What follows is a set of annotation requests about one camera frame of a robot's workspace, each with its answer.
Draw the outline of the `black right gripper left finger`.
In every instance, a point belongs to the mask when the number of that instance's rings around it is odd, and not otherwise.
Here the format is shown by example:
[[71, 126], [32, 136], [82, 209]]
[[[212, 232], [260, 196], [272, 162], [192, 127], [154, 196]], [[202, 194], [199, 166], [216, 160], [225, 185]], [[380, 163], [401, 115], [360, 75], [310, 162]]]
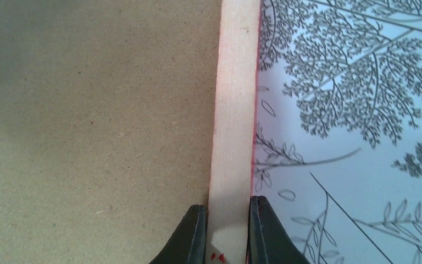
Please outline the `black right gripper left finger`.
[[150, 264], [203, 264], [206, 250], [207, 211], [189, 207], [171, 237]]

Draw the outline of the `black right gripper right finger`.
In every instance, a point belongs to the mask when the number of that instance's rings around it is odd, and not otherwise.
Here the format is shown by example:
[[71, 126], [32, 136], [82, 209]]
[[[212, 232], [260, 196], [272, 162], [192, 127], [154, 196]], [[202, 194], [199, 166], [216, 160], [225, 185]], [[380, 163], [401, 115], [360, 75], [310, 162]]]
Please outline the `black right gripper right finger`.
[[248, 223], [248, 263], [309, 264], [283, 228], [265, 196], [251, 196]]

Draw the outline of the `red picture frame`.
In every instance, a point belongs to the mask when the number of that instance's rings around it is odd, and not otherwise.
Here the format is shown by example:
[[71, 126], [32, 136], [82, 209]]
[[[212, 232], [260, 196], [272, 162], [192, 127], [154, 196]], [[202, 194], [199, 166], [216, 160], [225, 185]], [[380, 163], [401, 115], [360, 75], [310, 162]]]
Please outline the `red picture frame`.
[[0, 263], [245, 263], [258, 1], [0, 1]]

